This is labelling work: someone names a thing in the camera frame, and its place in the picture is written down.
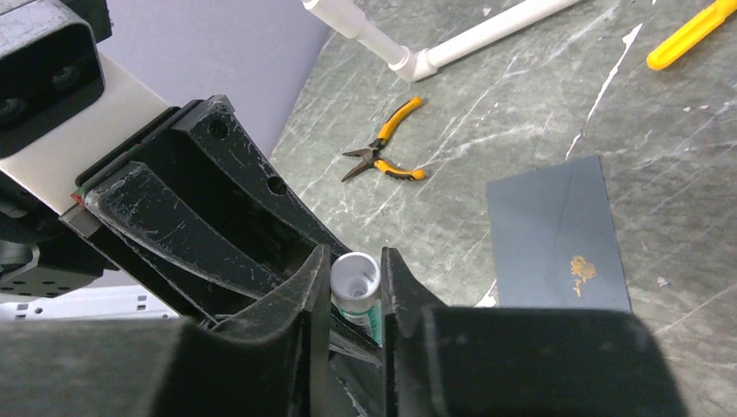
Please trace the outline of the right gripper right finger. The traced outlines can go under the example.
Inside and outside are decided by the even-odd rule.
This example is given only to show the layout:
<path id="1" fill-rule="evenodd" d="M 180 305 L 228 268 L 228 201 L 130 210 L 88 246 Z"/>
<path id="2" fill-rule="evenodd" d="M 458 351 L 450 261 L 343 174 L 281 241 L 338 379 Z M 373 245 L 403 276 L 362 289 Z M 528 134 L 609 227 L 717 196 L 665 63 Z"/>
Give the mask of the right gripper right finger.
<path id="1" fill-rule="evenodd" d="M 381 256 L 387 416 L 685 416 L 634 315 L 450 307 L 396 248 Z"/>

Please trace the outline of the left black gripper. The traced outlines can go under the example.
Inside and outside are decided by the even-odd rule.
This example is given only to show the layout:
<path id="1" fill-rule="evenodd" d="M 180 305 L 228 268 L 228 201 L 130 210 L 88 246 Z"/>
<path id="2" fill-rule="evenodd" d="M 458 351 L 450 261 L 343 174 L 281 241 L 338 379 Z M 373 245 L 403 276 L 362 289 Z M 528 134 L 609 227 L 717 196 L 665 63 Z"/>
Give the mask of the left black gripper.
<path id="1" fill-rule="evenodd" d="M 177 313 L 221 322 L 322 244 L 346 246 L 284 181 L 221 97 L 165 110 L 76 180 L 85 241 Z"/>

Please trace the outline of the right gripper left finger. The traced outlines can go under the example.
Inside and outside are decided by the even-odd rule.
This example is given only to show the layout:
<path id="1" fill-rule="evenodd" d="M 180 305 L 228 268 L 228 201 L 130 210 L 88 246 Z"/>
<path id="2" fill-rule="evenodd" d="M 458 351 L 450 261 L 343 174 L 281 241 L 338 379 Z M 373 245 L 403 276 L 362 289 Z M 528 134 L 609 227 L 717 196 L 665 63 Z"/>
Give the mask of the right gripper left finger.
<path id="1" fill-rule="evenodd" d="M 325 416 L 330 252 L 210 330 L 193 321 L 6 321 L 4 416 Z"/>

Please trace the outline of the green white glue stick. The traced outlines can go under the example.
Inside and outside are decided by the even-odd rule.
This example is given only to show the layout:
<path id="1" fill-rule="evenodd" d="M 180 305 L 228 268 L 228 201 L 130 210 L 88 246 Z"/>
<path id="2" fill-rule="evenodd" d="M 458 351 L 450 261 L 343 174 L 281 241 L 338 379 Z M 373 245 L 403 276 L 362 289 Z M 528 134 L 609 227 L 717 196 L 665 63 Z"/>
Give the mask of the green white glue stick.
<path id="1" fill-rule="evenodd" d="M 381 345 L 381 271 L 376 260 L 363 252 L 340 256 L 330 269 L 330 288 L 341 315 Z"/>

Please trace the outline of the grey-blue envelope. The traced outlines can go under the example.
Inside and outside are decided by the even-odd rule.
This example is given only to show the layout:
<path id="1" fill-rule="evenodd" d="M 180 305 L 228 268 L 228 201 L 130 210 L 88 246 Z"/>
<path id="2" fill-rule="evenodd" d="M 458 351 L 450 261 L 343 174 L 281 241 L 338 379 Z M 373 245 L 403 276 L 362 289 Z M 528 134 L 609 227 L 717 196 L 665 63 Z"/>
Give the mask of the grey-blue envelope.
<path id="1" fill-rule="evenodd" d="M 489 182 L 487 196 L 500 307 L 631 312 L 598 156 Z"/>

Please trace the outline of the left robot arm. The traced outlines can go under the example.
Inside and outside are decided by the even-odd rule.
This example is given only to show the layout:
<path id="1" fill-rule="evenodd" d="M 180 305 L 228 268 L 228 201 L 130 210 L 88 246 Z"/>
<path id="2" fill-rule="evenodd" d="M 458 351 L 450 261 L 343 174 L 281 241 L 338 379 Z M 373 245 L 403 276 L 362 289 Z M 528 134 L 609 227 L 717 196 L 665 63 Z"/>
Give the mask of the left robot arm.
<path id="1" fill-rule="evenodd" d="M 1 289 L 56 298 L 108 270 L 211 328 L 271 293 L 318 246 L 348 248 L 224 103 L 170 107 L 86 170 L 52 211 L 1 177 Z"/>

